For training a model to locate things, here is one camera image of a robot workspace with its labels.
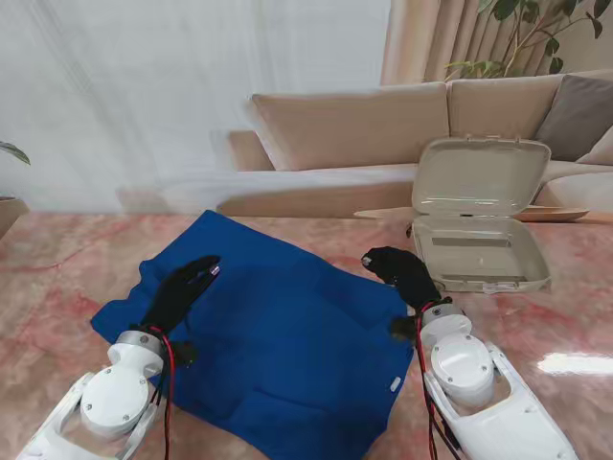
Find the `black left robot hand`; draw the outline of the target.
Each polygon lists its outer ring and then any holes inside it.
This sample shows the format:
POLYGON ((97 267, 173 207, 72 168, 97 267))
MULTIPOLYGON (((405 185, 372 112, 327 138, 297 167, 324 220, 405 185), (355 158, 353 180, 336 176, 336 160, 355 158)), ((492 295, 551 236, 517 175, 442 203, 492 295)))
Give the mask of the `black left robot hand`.
POLYGON ((205 256, 175 269, 157 289, 138 327, 146 332, 168 335, 216 279, 220 261, 219 256, 205 256))

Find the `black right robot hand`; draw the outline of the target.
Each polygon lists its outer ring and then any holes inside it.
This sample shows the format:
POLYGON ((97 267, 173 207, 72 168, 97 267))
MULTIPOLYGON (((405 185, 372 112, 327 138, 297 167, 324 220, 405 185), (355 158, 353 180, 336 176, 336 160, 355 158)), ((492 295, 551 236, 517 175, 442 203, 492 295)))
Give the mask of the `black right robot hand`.
POLYGON ((452 303, 450 297, 442 297, 425 263, 410 251, 391 246, 375 247, 361 262, 385 284, 395 287, 400 298, 417 315, 452 303))

